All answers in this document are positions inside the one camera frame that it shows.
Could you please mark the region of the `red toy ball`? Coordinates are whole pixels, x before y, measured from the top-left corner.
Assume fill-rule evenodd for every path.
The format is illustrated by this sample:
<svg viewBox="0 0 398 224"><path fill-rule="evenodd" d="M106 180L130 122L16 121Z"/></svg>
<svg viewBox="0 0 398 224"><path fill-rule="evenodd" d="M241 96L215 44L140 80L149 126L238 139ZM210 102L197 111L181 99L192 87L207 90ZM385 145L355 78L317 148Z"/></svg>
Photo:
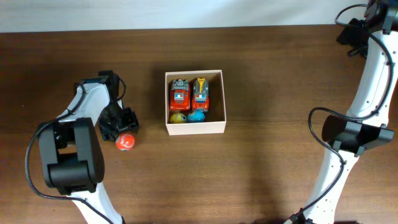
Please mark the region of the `red toy ball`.
<svg viewBox="0 0 398 224"><path fill-rule="evenodd" d="M116 147L120 151L130 151L135 145L135 137L132 133L122 133L116 139Z"/></svg>

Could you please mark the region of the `yellow toy ball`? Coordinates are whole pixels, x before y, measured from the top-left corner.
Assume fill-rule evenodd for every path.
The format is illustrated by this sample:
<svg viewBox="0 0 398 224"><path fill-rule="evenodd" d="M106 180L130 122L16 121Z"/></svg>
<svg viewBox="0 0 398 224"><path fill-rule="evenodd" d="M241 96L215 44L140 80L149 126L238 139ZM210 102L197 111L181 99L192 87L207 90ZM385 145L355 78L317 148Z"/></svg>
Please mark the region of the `yellow toy ball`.
<svg viewBox="0 0 398 224"><path fill-rule="evenodd" d="M183 113L174 113L169 119L170 124L182 124L187 122L187 117Z"/></svg>

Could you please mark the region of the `red fire truck grey top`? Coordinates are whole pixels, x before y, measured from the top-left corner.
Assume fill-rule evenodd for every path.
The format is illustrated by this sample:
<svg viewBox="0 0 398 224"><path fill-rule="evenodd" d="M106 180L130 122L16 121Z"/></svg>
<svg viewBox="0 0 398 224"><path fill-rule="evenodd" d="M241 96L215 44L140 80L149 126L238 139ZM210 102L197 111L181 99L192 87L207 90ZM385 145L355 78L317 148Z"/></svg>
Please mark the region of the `red fire truck grey top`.
<svg viewBox="0 0 398 224"><path fill-rule="evenodd" d="M170 110L186 111L190 109L190 85L187 80L172 81L170 91Z"/></svg>

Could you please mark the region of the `blue toy ball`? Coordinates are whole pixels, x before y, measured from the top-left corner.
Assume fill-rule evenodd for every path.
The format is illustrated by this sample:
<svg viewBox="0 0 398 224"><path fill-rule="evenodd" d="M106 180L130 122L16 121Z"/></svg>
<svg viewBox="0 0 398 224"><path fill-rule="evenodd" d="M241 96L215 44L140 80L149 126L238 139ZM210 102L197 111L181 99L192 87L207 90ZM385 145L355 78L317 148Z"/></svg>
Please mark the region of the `blue toy ball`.
<svg viewBox="0 0 398 224"><path fill-rule="evenodd" d="M187 121L189 123L201 123L205 120L204 112L200 110L194 110L187 115Z"/></svg>

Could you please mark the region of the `fire truck with yellow ladder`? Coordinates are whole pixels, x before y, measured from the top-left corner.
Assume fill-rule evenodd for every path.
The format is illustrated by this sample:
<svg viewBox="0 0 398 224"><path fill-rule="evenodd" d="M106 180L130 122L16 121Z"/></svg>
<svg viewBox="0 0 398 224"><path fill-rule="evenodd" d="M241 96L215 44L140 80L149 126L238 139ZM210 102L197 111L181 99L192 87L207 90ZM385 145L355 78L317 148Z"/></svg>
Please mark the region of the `fire truck with yellow ladder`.
<svg viewBox="0 0 398 224"><path fill-rule="evenodd" d="M193 82L192 108L207 113L210 106L209 84L205 78Z"/></svg>

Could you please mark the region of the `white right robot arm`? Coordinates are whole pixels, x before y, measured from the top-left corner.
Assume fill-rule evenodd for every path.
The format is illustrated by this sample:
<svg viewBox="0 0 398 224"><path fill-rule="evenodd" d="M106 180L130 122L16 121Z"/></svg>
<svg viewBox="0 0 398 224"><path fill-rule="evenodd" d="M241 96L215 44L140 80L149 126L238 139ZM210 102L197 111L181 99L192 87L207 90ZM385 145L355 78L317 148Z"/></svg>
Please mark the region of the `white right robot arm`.
<svg viewBox="0 0 398 224"><path fill-rule="evenodd" d="M342 23L337 37L351 46L350 57L366 59L356 96L346 114L329 108L322 135L322 166L311 196L287 223L334 223L335 210L346 180L359 157L392 141L387 128L389 106L397 83L397 1L369 1L362 20Z"/></svg>

